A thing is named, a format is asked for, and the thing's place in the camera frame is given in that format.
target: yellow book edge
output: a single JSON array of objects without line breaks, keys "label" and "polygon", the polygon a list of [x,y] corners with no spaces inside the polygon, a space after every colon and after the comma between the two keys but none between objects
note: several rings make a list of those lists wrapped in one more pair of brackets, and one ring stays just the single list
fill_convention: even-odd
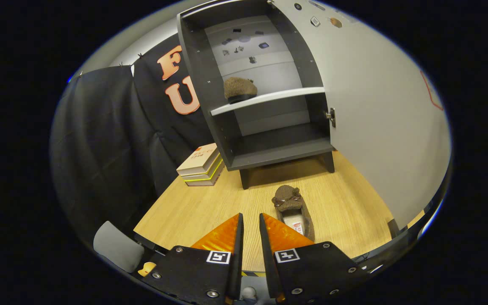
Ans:
[{"label": "yellow book edge", "polygon": [[185,178],[185,177],[187,177],[187,176],[195,176],[195,175],[205,175],[205,174],[207,174],[207,173],[210,171],[210,168],[212,168],[212,166],[213,166],[214,164],[216,164],[216,160],[217,160],[217,159],[218,159],[220,156],[221,156],[221,154],[220,154],[220,153],[217,153],[217,157],[214,159],[214,161],[213,161],[213,162],[212,162],[212,164],[209,166],[209,168],[207,169],[207,171],[206,171],[206,172],[199,172],[198,174],[180,175],[180,177]]},{"label": "yellow book edge", "polygon": [[223,162],[223,159],[219,161],[219,163],[217,164],[216,166],[216,169],[213,170],[213,173],[211,175],[210,178],[207,178],[207,179],[196,179],[196,180],[184,180],[184,182],[193,182],[193,181],[205,181],[205,180],[210,180],[212,179],[212,177],[214,177],[214,174],[217,172],[217,168],[219,168],[219,166],[221,165],[221,162]]}]

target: door hinge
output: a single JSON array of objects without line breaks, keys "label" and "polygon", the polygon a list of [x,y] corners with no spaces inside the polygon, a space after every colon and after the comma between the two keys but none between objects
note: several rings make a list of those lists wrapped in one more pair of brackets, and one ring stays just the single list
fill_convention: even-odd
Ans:
[{"label": "door hinge", "polygon": [[335,109],[331,108],[330,112],[323,112],[325,114],[325,118],[331,120],[331,124],[333,125],[334,128],[336,128],[336,115],[335,115]]}]

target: sticker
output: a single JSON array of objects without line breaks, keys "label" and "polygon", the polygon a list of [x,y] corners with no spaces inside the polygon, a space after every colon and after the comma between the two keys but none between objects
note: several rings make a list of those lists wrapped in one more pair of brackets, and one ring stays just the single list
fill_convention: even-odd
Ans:
[{"label": "sticker", "polygon": [[293,230],[296,230],[299,232],[301,235],[304,235],[304,232],[302,232],[302,222],[295,222],[293,224]]},{"label": "sticker", "polygon": [[317,3],[314,3],[312,1],[308,1],[309,4],[312,4],[313,6],[315,6],[316,8],[319,8],[320,10],[324,11],[325,8],[323,6],[320,6],[319,4]]},{"label": "sticker", "polygon": [[274,254],[276,255],[276,259],[278,263],[293,262],[293,261],[298,261],[300,259],[295,249],[276,251]]},{"label": "sticker", "polygon": [[336,18],[327,18],[327,20],[329,20],[332,25],[334,25],[335,27],[337,27],[339,29],[342,27],[342,23]]},{"label": "sticker", "polygon": [[316,16],[313,16],[312,19],[310,19],[310,23],[312,23],[312,25],[314,27],[319,27],[321,25],[321,23],[319,22],[319,20],[316,18]]},{"label": "sticker", "polygon": [[207,263],[228,265],[231,258],[230,252],[211,251],[207,258]]}]

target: cabinet leg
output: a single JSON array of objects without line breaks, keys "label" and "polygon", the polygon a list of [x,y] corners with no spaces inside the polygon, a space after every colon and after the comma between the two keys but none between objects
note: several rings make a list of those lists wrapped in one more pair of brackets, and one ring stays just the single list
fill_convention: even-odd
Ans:
[{"label": "cabinet leg", "polygon": [[240,172],[240,181],[242,181],[242,188],[248,189],[250,183],[250,170],[248,169],[241,169]]},{"label": "cabinet leg", "polygon": [[333,154],[329,151],[322,155],[323,161],[325,162],[325,168],[329,172],[335,172],[335,163],[333,162]]}]

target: cabinet shelf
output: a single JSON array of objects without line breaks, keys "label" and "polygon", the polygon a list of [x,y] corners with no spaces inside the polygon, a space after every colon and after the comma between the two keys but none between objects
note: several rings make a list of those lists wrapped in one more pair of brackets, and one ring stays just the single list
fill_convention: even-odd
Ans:
[{"label": "cabinet shelf", "polygon": [[250,98],[244,100],[242,102],[238,102],[235,104],[227,104],[218,108],[211,110],[211,115],[216,116],[218,114],[224,114],[225,112],[233,111],[239,108],[244,108],[260,103],[269,102],[271,100],[283,99],[288,97],[296,97],[299,95],[307,95],[307,94],[314,94],[314,93],[324,93],[324,87],[306,87],[306,88],[298,88],[298,89],[290,89],[284,91],[278,91],[273,93],[267,93],[263,95],[259,95],[254,98]]},{"label": "cabinet shelf", "polygon": [[228,170],[264,166],[332,151],[330,137],[316,124],[300,124],[239,138]]}]

